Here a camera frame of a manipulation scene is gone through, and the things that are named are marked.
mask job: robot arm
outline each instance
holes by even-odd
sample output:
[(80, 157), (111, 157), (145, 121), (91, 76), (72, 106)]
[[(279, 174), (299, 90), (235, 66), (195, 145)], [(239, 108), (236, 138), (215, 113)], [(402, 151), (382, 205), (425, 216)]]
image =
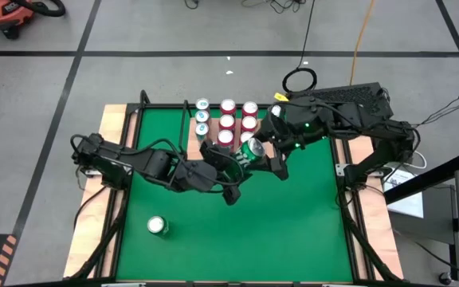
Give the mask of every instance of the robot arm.
[[(255, 136), (235, 153), (206, 140), (200, 148), (203, 160), (188, 160), (169, 140), (156, 140), (135, 150), (91, 134), (75, 135), (71, 144), (74, 163), (81, 171), (98, 170), (107, 187), (128, 188), (131, 173), (135, 171), (147, 181), (175, 192), (222, 193), (226, 203), (232, 205), (240, 197), (238, 186), (252, 171), (269, 171), (286, 180), (289, 154), (326, 136), (344, 140), (357, 136), (376, 139), (373, 154), (343, 169), (344, 185), (355, 187), (365, 183), (367, 176), (385, 163), (409, 159), (415, 150), (415, 135), (418, 136), (417, 131), (407, 122), (373, 116), (356, 103), (325, 102), (301, 95), (273, 105)], [(78, 137), (82, 141), (75, 145), (73, 141)], [(267, 141), (276, 155), (272, 158), (265, 154), (262, 144)], [(167, 143), (171, 150), (153, 148), (159, 142)], [(221, 185), (222, 190), (212, 191), (215, 185)]]

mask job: red can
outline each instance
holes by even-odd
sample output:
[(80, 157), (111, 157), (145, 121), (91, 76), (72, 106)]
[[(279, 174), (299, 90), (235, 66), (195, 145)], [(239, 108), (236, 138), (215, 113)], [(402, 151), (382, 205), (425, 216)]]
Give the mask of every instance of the red can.
[(245, 143), (246, 141), (248, 141), (250, 138), (252, 138), (254, 136), (254, 134), (252, 132), (243, 132), (241, 135), (240, 135), (240, 146)]
[(233, 148), (233, 133), (228, 130), (220, 131), (217, 136), (217, 143), (221, 147)]
[(235, 130), (235, 118), (231, 115), (222, 115), (219, 119), (219, 130)]
[(255, 102), (246, 102), (244, 106), (242, 106), (242, 118), (246, 116), (258, 116), (258, 105)]
[(223, 115), (231, 115), (235, 117), (237, 113), (237, 105), (234, 100), (226, 99), (221, 102), (221, 113)]
[(241, 132), (254, 132), (256, 130), (257, 125), (258, 125), (258, 122), (256, 118), (252, 116), (246, 116), (245, 118), (242, 119), (240, 131)]

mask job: wooden table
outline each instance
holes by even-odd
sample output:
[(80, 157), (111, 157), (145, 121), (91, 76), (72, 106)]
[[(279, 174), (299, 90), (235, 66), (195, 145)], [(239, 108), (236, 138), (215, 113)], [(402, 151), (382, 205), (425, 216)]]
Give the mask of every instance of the wooden table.
[[(124, 119), (126, 104), (109, 104), (104, 108), (102, 121), (100, 123), (99, 133), (108, 141), (119, 143)], [(134, 129), (136, 122), (136, 114), (131, 116), (131, 121), (128, 127), (127, 145), (130, 147), (134, 138)], [(373, 152), (371, 141), (367, 137), (359, 137), (350, 141), (351, 159), (353, 163), (359, 163)], [(339, 161), (345, 163), (343, 156), (343, 144), (341, 141), (336, 141), (336, 147), (339, 155)], [(368, 179), (367, 184), (382, 190), (379, 179)], [(88, 179), (85, 186), (82, 202), (86, 201), (102, 186), (100, 185), (100, 177)], [(394, 235), (390, 226), (389, 213), (385, 204), (385, 199), (377, 191), (370, 188), (359, 192), (360, 202), (363, 212), (363, 220), (366, 226), (367, 238), (376, 253), (380, 256), (383, 262), (390, 270), (398, 277), (403, 277), (402, 268), (399, 262), (398, 251), (394, 241)], [(113, 218), (118, 212), (119, 201), (121, 194), (118, 194), (116, 207), (113, 212)], [(98, 197), (93, 199), (80, 213), (77, 221), (76, 229), (73, 234), (72, 245), (70, 246), (69, 257), (65, 267), (64, 276), (74, 274), (88, 259), (92, 251), (100, 241), (104, 224), (104, 216), (109, 200), (109, 189), (102, 192)], [(350, 205), (350, 212), (354, 215), (353, 208)], [(366, 265), (364, 262), (363, 251), (359, 243), (354, 239), (355, 255), (357, 259), (357, 267), (361, 279), (367, 279)], [(112, 253), (114, 250), (114, 238), (106, 250), (106, 256), (102, 269), (102, 276), (109, 276), (110, 265), (112, 263)]]

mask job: green can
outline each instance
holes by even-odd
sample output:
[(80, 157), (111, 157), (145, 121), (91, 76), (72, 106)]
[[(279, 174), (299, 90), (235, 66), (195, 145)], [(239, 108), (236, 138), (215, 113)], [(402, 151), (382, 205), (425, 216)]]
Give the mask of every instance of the green can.
[[(265, 146), (261, 141), (250, 138), (249, 140), (242, 143), (242, 146), (232, 154), (233, 158), (238, 161), (238, 164), (245, 171), (251, 163), (255, 163), (265, 156)], [(231, 164), (226, 170), (226, 175), (233, 181), (237, 181), (241, 178), (240, 168), (236, 163)]]
[(164, 235), (169, 230), (166, 219), (160, 216), (152, 216), (148, 219), (148, 231), (153, 235)]

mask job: black frame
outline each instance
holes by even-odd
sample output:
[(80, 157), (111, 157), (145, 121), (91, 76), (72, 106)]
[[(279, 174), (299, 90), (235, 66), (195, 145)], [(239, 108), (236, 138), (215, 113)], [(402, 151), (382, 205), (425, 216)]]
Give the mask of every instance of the black frame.
[[(237, 104), (237, 108), (242, 108), (243, 104)], [(268, 108), (270, 104), (258, 104), (259, 109), (264, 109)], [(144, 91), (141, 92), (141, 98), (140, 98), (140, 103), (138, 104), (127, 104), (127, 108), (125, 111), (125, 119), (124, 119), (124, 126), (123, 126), (123, 131), (122, 131), (122, 136), (120, 138), (120, 144), (125, 144), (128, 139), (128, 127), (130, 124), (130, 120), (132, 115), (137, 112), (137, 117), (136, 117), (136, 125), (135, 125), (135, 130), (134, 130), (134, 138), (132, 141), (132, 147), (137, 148), (139, 144), (139, 137), (140, 137), (140, 131), (142, 127), (142, 122), (143, 122), (143, 116), (144, 113), (147, 109), (183, 109), (184, 113), (182, 116), (182, 129), (180, 132), (180, 137), (179, 137), (179, 144), (180, 147), (182, 146), (182, 139), (183, 139), (183, 125), (185, 124), (185, 119), (184, 116), (186, 112), (189, 113), (189, 117), (192, 117), (192, 112), (191, 109), (196, 109), (195, 104), (189, 104), (186, 100), (183, 102), (183, 104), (152, 104), (146, 95)], [(217, 104), (211, 104), (210, 108), (219, 108)], [(334, 163), (334, 167), (337, 163), (339, 163), (339, 156), (337, 152), (337, 147), (335, 145), (335, 140), (330, 141), (331, 145), (331, 155), (332, 155), (332, 161)], [(347, 150), (344, 150), (344, 156), (345, 159), (350, 159), (350, 150), (349, 148)], [(123, 200), (127, 200), (130, 198), (130, 190), (127, 191), (127, 196), (124, 196), (122, 199), (122, 204), (124, 204)], [(111, 225), (112, 222), (112, 214), (115, 209), (115, 204), (116, 204), (116, 194), (117, 191), (111, 190), (111, 195), (108, 201), (108, 207), (106, 209), (106, 215), (104, 218), (104, 230), (102, 233), (102, 236), (104, 236), (107, 231), (109, 226)], [(343, 203), (344, 199), (339, 198), (339, 202)], [(355, 205), (355, 216), (358, 219), (358, 224), (359, 228), (361, 229), (361, 232), (366, 237), (366, 227), (364, 226), (364, 221), (363, 221), (363, 213), (362, 213), (362, 208), (360, 206), (360, 200), (359, 198), (354, 199), (354, 205)], [(114, 251), (113, 251), (113, 256), (112, 256), (112, 262), (111, 262), (111, 268), (110, 268), (110, 278), (116, 278), (116, 273), (118, 269), (118, 262), (120, 259), (120, 250), (121, 250), (121, 243), (122, 243), (122, 238), (124, 234), (124, 227), (125, 227), (125, 219), (127, 217), (127, 212), (124, 213), (124, 218), (123, 218), (123, 224), (120, 230), (116, 232), (116, 241), (114, 245)], [(345, 233), (345, 241), (347, 243), (347, 248), (348, 248), (348, 260), (350, 263), (350, 269), (351, 269), (351, 276), (353, 281), (358, 281), (361, 280), (359, 277), (359, 270), (357, 267), (357, 258), (355, 256), (355, 246), (354, 246), (354, 241), (353, 241), (353, 236), (351, 234), (351, 231), (345, 226), (344, 227), (344, 233)], [(366, 270), (367, 270), (367, 276), (368, 278), (373, 278), (375, 279), (375, 274), (373, 272), (373, 266), (369, 260), (369, 258), (365, 257), (365, 262), (366, 262)], [(101, 278), (101, 272), (102, 272), (102, 267), (104, 265), (104, 254), (102, 254), (101, 258), (99, 259), (97, 265), (96, 265), (96, 272), (94, 274), (94, 278)], [(171, 282), (154, 282), (154, 284), (158, 285), (170, 285)], [(186, 282), (182, 283), (181, 285), (192, 285), (194, 284), (193, 282)], [(236, 284), (241, 284), (241, 285), (254, 285), (254, 284), (249, 284), (249, 283), (236, 283)], [(257, 286), (266, 286), (267, 284), (256, 284)], [(319, 284), (307, 284), (307, 283), (300, 283), (300, 282), (295, 282), (295, 286), (321, 286)]]

